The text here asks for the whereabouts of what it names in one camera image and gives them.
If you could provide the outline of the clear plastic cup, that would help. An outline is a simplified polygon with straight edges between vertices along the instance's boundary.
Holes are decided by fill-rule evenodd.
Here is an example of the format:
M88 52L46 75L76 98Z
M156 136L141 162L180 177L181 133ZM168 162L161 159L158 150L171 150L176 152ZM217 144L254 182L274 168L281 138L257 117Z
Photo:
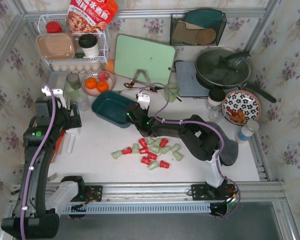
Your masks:
M79 92L75 101L77 102L80 111L87 111L91 107L89 98L85 93Z

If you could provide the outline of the teal storage basket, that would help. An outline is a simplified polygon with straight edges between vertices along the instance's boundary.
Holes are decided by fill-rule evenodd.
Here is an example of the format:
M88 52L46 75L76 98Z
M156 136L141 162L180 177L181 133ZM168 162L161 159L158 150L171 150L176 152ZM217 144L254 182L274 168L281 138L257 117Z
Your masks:
M101 119L125 129L131 125L126 108L133 103L134 100L108 90L94 100L91 110Z

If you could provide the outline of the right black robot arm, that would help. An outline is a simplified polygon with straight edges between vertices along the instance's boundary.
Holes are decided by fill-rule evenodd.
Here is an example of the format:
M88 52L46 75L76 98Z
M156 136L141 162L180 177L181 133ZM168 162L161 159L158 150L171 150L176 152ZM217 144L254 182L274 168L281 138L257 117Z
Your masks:
M173 137L182 140L189 152L206 162L205 184L223 191L230 182L221 173L221 165L232 166L239 155L239 144L228 138L214 122L205 122L198 115L188 119L165 120L148 116L148 111L135 102L126 108L127 117L144 137Z

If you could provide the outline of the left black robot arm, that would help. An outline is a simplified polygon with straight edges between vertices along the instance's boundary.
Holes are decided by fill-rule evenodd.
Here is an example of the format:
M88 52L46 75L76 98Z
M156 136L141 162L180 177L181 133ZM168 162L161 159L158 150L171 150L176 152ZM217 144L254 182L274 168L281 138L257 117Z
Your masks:
M82 121L77 102L67 107L58 97L39 97L35 108L23 134L24 169L18 199L12 215L1 222L1 229L18 240L54 238L62 211L86 188L82 176L66 176L46 201L48 171L57 141L62 131L80 128Z

